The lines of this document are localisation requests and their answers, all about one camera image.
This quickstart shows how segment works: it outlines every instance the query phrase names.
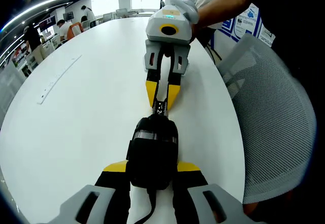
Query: computer monitor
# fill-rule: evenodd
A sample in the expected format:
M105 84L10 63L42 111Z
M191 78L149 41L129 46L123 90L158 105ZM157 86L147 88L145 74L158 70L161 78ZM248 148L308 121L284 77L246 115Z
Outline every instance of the computer monitor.
M66 22L68 22L68 21L74 19L75 17L74 17L74 15L73 15L73 12L68 12L68 13L64 13L64 14L63 14L63 18L64 18L64 20L65 20Z
M43 32L47 28L56 25L55 16L46 18L44 21L40 22L40 31Z

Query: poster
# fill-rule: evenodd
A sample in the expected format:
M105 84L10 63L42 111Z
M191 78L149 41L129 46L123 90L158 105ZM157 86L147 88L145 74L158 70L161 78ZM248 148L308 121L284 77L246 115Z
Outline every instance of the poster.
M254 4L250 4L249 8L236 17L234 33L237 39L243 37L245 33L253 34L258 16L258 8Z
M274 39L275 39L275 35L272 34L270 31L268 31L268 30L264 27L264 25L263 25L263 23L262 23L262 25L261 25L261 30L260 30L260 32L259 32L259 34L258 34L258 38L259 38L260 40L262 40L264 43L266 43L268 46L271 47L271 45L272 45L272 43L273 43L273 41L274 41Z

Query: white ruler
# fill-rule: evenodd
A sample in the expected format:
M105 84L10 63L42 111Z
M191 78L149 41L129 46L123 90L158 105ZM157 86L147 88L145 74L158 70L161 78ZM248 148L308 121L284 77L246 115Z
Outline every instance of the white ruler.
M71 62L65 66L64 68L62 68L62 70L53 77L53 79L51 79L51 82L46 86L46 88L43 90L42 94L40 95L40 97L38 98L37 104L42 104L43 101L45 100L46 96L49 94L49 92L51 91L51 89L55 86L55 84L57 83L57 81L59 81L59 79L63 76L63 74L81 57L82 55L80 55L78 58L72 58Z

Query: desk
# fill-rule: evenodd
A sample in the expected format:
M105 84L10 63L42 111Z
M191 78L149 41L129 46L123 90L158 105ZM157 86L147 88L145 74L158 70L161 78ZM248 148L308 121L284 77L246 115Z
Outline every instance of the desk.
M143 65L147 22L146 17L112 20L74 37L35 69L12 101L0 133L0 165L31 223L57 216L60 205L95 184L104 167L124 160L137 123L151 114ZM51 79L78 57L37 104ZM196 164L209 183L242 201L244 151L231 98L197 40L188 60L169 113L178 128L179 159ZM166 93L167 61L159 97ZM150 203L145 189L131 187L130 195L128 222L134 223L149 213ZM147 223L175 222L172 190L159 191Z

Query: ceiling light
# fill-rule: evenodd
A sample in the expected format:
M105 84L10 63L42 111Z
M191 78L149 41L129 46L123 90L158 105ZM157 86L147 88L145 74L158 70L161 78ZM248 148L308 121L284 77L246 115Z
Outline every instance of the ceiling light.
M15 16L13 19L11 19L9 22L6 23L6 25L1 29L1 32L6 28L8 27L10 24L12 24L14 21L16 21L18 18L22 17L23 15L25 15L26 13L38 8L38 7L41 7L45 4L48 4L48 3L51 3L51 2L55 2L55 1L58 1L58 0L47 0L45 2L42 2L42 3L39 3L31 8L28 8L27 10L23 11L22 13L18 14L17 16Z

